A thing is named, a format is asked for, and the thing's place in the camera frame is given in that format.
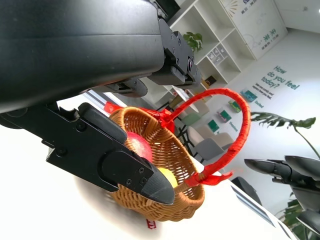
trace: sign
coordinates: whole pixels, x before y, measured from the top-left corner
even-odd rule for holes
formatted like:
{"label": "sign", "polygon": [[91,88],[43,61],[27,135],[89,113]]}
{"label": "sign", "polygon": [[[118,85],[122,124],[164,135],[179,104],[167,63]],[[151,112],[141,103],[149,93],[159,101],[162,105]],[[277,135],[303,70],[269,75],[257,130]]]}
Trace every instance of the sign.
{"label": "sign", "polygon": [[257,59],[288,33],[271,0],[220,1]]}

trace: potted plant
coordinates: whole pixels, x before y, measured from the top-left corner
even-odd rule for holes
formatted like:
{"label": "potted plant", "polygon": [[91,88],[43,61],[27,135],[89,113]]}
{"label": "potted plant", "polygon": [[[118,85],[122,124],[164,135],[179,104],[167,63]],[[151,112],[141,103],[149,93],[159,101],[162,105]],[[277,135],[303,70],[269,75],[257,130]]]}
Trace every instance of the potted plant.
{"label": "potted plant", "polygon": [[200,33],[192,33],[188,31],[183,35],[186,43],[191,47],[193,52],[199,52],[202,49],[202,35]]}
{"label": "potted plant", "polygon": [[[274,113],[269,112],[252,112],[251,113],[253,122],[260,122],[260,124],[264,125],[267,124],[267,126],[275,126],[283,127],[285,124],[287,125],[287,129],[289,127],[293,127],[294,131],[298,133],[312,148],[314,153],[317,155],[317,157],[320,159],[320,155],[318,151],[312,146],[312,144],[299,132],[298,128],[305,128],[309,129],[311,126],[315,123],[316,118],[308,118],[306,120],[294,120],[294,119],[288,119],[282,116],[279,116]],[[279,217],[279,220],[282,221],[300,240],[317,240],[319,239],[315,234],[308,233],[308,230],[302,225],[300,221],[298,221],[297,217],[303,212],[303,208],[298,202],[297,199],[290,199],[290,201],[287,203],[287,207],[281,211],[279,211],[277,214],[282,214]]]}

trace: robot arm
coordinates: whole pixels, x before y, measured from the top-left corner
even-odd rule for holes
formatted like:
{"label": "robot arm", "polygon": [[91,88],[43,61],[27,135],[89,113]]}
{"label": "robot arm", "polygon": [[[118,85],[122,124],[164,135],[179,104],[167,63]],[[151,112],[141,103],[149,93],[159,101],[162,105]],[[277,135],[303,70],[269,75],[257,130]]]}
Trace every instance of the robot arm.
{"label": "robot arm", "polygon": [[47,162],[103,189],[172,204],[169,181],[125,147],[119,126],[87,103],[56,104],[94,88],[143,96],[141,76],[181,88],[201,80],[191,48],[147,1],[0,3],[0,124],[39,136],[53,149]]}

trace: basket handle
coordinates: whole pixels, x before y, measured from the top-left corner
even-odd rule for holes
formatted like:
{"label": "basket handle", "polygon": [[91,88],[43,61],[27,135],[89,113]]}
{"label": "basket handle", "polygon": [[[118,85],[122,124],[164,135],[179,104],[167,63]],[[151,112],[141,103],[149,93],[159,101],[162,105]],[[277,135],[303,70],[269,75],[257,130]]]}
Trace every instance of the basket handle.
{"label": "basket handle", "polygon": [[241,148],[244,146],[251,124],[251,113],[250,107],[244,98],[235,91],[232,91],[228,88],[216,88],[216,89],[209,89],[206,90],[192,98],[188,101],[183,103],[180,107],[178,107],[171,115],[167,115],[163,118],[161,126],[165,127],[168,123],[173,122],[173,120],[181,114],[189,105],[193,104],[194,102],[203,99],[204,97],[211,96],[211,95],[225,95],[233,100],[240,106],[242,110],[243,120],[242,126],[239,133],[239,136],[235,140],[235,142],[229,147],[227,152],[216,162],[209,164],[204,167],[204,170],[201,173],[195,173],[192,176],[188,177],[184,180],[183,183],[178,185],[174,191],[175,193],[183,192],[184,190],[197,186],[199,184],[206,184],[206,185],[217,185],[219,182],[228,179],[232,176],[232,172],[227,174],[223,174],[221,176],[213,176],[215,172],[219,171],[223,167],[225,167],[231,160],[238,154]]}

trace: red apple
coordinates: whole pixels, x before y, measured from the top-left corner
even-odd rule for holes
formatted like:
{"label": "red apple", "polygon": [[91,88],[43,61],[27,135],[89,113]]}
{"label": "red apple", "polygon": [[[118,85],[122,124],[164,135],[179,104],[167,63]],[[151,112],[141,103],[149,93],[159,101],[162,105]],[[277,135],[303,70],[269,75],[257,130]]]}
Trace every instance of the red apple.
{"label": "red apple", "polygon": [[135,153],[152,163],[152,150],[147,140],[134,132],[127,131],[126,133],[128,135],[128,140],[135,149]]}

